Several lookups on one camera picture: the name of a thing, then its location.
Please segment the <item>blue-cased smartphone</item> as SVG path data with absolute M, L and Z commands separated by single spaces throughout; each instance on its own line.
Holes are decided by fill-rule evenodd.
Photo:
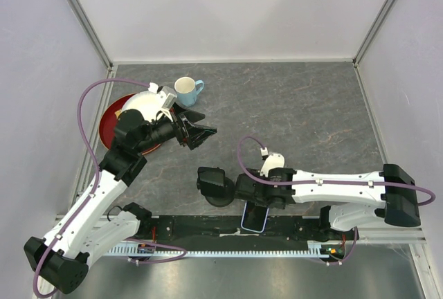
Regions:
M 241 220 L 241 228 L 253 233 L 263 233 L 266 228 L 266 221 L 269 209 L 256 206 L 253 202 L 247 201 Z

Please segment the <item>black round-base phone stand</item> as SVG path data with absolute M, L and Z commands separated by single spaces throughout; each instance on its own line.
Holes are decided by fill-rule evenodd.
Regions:
M 214 194 L 206 195 L 205 199 L 206 201 L 216 207 L 216 208 L 223 208 L 228 206 L 233 202 L 235 199 L 235 185 L 231 179 L 225 178 L 224 179 L 224 187 L 221 190 L 221 195 L 216 197 Z

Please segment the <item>black smartphone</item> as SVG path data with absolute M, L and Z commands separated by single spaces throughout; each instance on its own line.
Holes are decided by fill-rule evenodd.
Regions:
M 218 167 L 199 167 L 197 176 L 197 188 L 203 196 L 225 197 L 225 171 Z

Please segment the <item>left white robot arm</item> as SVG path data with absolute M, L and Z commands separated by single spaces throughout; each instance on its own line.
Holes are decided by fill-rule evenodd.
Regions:
M 144 239 L 150 235 L 150 212 L 138 204 L 130 205 L 98 230 L 94 227 L 144 168 L 145 150 L 171 139 L 193 150 L 216 134 L 216 128 L 200 125 L 204 118 L 204 114 L 177 102 L 123 106 L 111 147 L 103 160 L 95 163 L 96 173 L 89 187 L 45 236 L 30 237 L 24 245 L 38 298 L 50 298 L 57 291 L 73 292 L 111 248 L 130 237 Z M 42 293 L 39 280 L 49 283 L 53 292 Z

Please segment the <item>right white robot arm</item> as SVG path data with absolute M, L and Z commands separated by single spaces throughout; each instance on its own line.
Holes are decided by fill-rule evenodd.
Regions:
M 421 224 L 414 180 L 398 165 L 363 174 L 319 174 L 265 163 L 238 176 L 233 196 L 246 202 L 242 227 L 264 230 L 270 209 L 320 201 L 318 219 L 297 225 L 301 237 L 317 242 L 352 239 L 356 229 L 381 219 L 414 228 Z

